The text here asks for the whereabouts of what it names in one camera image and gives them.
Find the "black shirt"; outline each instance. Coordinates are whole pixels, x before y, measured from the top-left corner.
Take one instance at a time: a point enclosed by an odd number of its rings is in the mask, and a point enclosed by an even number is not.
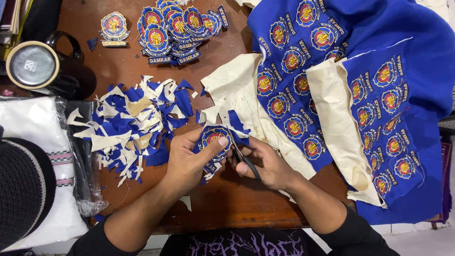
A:
[[[329,256],[399,256],[379,233],[349,207],[343,225],[318,234],[332,251]],[[104,219],[74,243],[67,256],[135,256],[113,246],[104,233]],[[269,228],[207,230],[171,235],[160,256],[327,256],[302,229]]]

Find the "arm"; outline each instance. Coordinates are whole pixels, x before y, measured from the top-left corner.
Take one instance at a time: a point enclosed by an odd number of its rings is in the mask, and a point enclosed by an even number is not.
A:
[[[241,151],[256,164],[267,187],[284,190],[292,196],[314,232],[334,250],[332,254],[338,255],[338,249],[344,251],[351,250],[352,246],[358,248],[357,245],[375,245],[383,250],[389,249],[383,238],[364,218],[292,170],[267,144],[250,137],[250,147],[242,147]],[[239,175],[254,178],[253,172],[245,163],[237,164],[232,157],[229,161]]]
[[[112,214],[80,238],[68,255],[136,255],[167,211],[202,177],[203,167],[228,140],[218,138],[203,151],[191,150],[202,128],[176,136],[171,142],[167,172],[162,181],[126,208]]]

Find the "hand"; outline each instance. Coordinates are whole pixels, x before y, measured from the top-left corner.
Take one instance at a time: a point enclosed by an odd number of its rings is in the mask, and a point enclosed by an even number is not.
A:
[[[266,143],[250,136],[250,146],[239,145],[240,152],[248,156],[258,170],[262,183],[275,190],[288,190],[296,179],[302,175],[291,169],[289,165],[278,155],[278,153]],[[243,177],[255,178],[253,171],[244,162],[237,163],[235,157],[228,154],[232,167]]]
[[[223,151],[229,143],[226,137],[220,137],[212,141],[201,152],[193,153],[192,149],[200,138],[202,129],[175,136],[171,141],[167,172],[163,180],[168,181],[172,187],[181,189],[183,194],[200,182],[204,166]]]

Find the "black mug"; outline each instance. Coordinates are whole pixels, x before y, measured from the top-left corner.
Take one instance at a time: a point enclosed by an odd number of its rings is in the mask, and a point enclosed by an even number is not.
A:
[[[72,56],[57,51],[62,36],[73,46]],[[45,43],[28,41],[16,46],[8,55],[6,70],[21,88],[67,100],[86,99],[96,88],[95,74],[83,64],[79,42],[62,31],[52,32]]]

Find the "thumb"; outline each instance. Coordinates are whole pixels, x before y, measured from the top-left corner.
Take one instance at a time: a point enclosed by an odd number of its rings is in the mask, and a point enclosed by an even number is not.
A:
[[[261,175],[261,172],[263,171],[263,168],[260,168],[260,167],[258,167],[256,165],[254,167],[256,167],[256,170],[258,171],[259,175]],[[239,164],[237,164],[237,167],[235,168],[235,170],[239,174],[241,174],[243,176],[247,176],[247,177],[252,178],[252,179],[256,178],[254,176],[253,171],[250,169],[248,164],[246,164],[245,162],[240,162]]]
[[[226,137],[219,137],[215,141],[212,141],[201,152],[196,154],[198,162],[202,165],[206,165],[216,155],[223,151],[228,143],[229,140]]]

